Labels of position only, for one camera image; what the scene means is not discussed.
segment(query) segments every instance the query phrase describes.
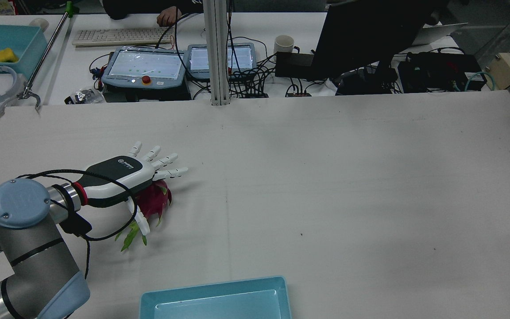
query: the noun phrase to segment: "robotic arm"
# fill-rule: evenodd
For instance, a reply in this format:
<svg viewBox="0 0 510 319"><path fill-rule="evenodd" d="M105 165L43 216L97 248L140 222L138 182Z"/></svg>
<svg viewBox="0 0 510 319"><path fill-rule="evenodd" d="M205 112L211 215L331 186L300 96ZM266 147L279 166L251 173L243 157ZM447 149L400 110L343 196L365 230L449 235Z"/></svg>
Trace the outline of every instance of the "robotic arm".
<svg viewBox="0 0 510 319"><path fill-rule="evenodd" d="M91 176L84 175L72 184L45 188L32 179L16 178L0 185L0 251L14 271L0 282L0 319L62 319L89 299L84 276L55 224L67 233L86 234L91 226L75 214L81 206L113 206L130 196L112 180L136 194L153 180L188 171L159 171L177 155L155 161L160 151L155 147L138 159L140 147L136 143L127 156L89 166L86 171ZM143 232L148 224L142 214L141 218Z"/></svg>

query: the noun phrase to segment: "tablet screen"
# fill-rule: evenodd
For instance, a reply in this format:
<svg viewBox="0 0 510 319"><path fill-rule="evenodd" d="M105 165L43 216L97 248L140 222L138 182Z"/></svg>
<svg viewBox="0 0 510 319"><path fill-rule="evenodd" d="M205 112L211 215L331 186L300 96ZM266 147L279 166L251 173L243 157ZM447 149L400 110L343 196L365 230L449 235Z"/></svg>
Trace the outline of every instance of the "tablet screen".
<svg viewBox="0 0 510 319"><path fill-rule="evenodd" d="M176 79L182 65L176 54L121 51L109 75Z"/></svg>
<svg viewBox="0 0 510 319"><path fill-rule="evenodd" d="M251 69L253 67L253 57L251 56L250 47L235 47L235 57L232 57L232 49L227 48L227 66L237 69L239 62L240 69ZM192 48L190 52L190 70L207 70L208 66L208 49L206 47Z"/></svg>

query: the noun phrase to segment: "blue tray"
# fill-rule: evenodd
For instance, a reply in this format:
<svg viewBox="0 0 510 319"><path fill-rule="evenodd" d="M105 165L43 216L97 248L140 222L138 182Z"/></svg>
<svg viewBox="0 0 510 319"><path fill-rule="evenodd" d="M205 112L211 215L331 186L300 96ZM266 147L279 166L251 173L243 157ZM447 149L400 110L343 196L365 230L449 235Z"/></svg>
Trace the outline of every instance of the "blue tray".
<svg viewBox="0 0 510 319"><path fill-rule="evenodd" d="M0 62L10 66L28 79L35 70L46 49L46 39L40 27L5 26L0 24L0 51L11 48L19 58L18 62Z"/></svg>
<svg viewBox="0 0 510 319"><path fill-rule="evenodd" d="M291 319L285 278L265 277L146 292L139 319Z"/></svg>

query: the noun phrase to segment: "metal rod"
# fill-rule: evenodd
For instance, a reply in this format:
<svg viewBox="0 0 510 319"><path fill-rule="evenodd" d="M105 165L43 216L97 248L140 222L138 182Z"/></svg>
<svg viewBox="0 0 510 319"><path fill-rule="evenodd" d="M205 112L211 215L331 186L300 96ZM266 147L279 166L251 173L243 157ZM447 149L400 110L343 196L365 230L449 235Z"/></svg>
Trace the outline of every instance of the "metal rod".
<svg viewBox="0 0 510 319"><path fill-rule="evenodd" d="M62 19L60 20L58 26L56 27L56 30L54 31L54 33L50 37L50 40L49 40L48 45L46 47L46 50L42 54L42 57L39 60L39 63L37 64L37 66L35 67L35 70L33 71L33 74L31 74L31 77L29 78L29 81L25 85L25 90L23 91L23 97L25 97L27 92L31 90L33 82L35 81L35 78L37 77L37 74L39 73L39 70L41 68L41 65L43 65L43 62L46 59L46 56L48 56L48 53L50 52L50 49L52 48L52 45L54 44L54 41L58 37L58 34L60 33L60 30L62 30L62 26L64 26L64 22L66 21L66 19L68 19L69 14L70 14L69 12L65 12L64 13L64 16L62 16Z"/></svg>
<svg viewBox="0 0 510 319"><path fill-rule="evenodd" d="M229 104L225 0L204 0L212 105Z"/></svg>

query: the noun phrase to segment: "white laptop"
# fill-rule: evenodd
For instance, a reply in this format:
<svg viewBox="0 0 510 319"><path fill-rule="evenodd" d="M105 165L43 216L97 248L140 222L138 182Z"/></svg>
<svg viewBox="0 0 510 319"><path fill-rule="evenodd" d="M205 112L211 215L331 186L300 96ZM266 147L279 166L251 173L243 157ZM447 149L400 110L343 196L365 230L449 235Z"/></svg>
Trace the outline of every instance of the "white laptop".
<svg viewBox="0 0 510 319"><path fill-rule="evenodd" d="M431 44L432 42L440 40L441 38L465 26L466 24L467 22L446 24L443 26L425 26L419 31L417 38L414 39L412 46Z"/></svg>

